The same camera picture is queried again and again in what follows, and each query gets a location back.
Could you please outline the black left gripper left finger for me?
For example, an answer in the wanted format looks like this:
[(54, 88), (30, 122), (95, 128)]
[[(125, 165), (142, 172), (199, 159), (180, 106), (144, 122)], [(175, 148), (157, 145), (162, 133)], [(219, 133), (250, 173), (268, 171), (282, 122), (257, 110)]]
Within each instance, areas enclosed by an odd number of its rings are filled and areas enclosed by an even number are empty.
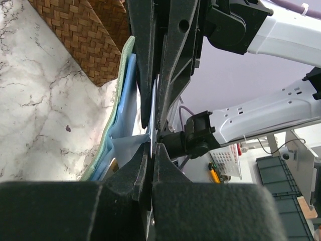
[(105, 181), (1, 184), (1, 240), (146, 240), (149, 144)]

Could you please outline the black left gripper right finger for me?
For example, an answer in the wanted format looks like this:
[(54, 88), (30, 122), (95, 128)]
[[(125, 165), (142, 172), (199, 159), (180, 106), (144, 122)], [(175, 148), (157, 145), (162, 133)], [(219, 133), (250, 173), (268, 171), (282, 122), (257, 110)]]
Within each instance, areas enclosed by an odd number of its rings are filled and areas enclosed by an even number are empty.
[(156, 240), (285, 240), (270, 192), (255, 184), (191, 182), (163, 144), (154, 158)]

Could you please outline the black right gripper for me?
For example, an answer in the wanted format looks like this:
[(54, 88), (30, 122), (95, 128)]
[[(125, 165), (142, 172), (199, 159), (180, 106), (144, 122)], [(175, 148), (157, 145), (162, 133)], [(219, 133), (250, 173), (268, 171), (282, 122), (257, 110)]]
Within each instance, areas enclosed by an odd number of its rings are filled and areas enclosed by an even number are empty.
[(170, 1), (157, 89), (155, 126), (162, 130), (168, 112), (190, 81), (196, 39), (220, 50), (244, 55), (273, 10), (261, 1)]

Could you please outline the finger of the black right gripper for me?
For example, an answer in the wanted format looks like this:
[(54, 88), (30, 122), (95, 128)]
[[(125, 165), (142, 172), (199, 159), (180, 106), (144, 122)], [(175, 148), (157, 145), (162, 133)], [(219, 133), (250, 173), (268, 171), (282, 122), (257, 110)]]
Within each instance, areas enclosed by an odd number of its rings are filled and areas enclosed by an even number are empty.
[(126, 1), (131, 34), (135, 37), (134, 50), (139, 70), (141, 124), (148, 126), (151, 112), (154, 50), (157, 16), (154, 1)]

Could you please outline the light green card holder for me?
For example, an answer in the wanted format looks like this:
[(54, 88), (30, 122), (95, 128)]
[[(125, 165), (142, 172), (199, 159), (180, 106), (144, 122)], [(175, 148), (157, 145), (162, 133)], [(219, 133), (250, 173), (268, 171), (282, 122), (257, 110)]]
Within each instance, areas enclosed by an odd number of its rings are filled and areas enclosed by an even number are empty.
[(134, 44), (135, 37), (130, 36), (122, 49), (115, 104), (95, 157), (80, 178), (81, 181), (103, 180), (114, 160), (122, 168), (133, 158), (139, 146), (150, 140), (149, 133), (133, 134), (138, 113)]

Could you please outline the black credit card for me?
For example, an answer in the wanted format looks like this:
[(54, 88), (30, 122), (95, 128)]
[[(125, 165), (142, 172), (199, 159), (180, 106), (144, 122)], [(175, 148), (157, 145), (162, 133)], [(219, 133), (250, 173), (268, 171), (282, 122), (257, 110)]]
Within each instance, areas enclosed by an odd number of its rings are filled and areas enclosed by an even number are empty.
[(156, 76), (153, 82), (152, 96), (151, 96), (151, 111), (150, 120), (148, 125), (149, 137), (150, 137), (150, 158), (153, 157), (153, 150), (156, 142), (156, 128), (155, 128), (155, 117), (156, 117), (156, 94), (157, 86), (159, 81), (159, 75)]

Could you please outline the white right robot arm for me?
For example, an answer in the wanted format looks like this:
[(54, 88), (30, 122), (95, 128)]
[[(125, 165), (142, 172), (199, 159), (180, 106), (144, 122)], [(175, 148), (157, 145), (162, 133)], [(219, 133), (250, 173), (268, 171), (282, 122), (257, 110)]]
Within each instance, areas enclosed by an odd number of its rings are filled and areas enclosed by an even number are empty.
[(154, 152), (210, 150), (320, 119), (320, 14), (285, 1), (127, 1)]

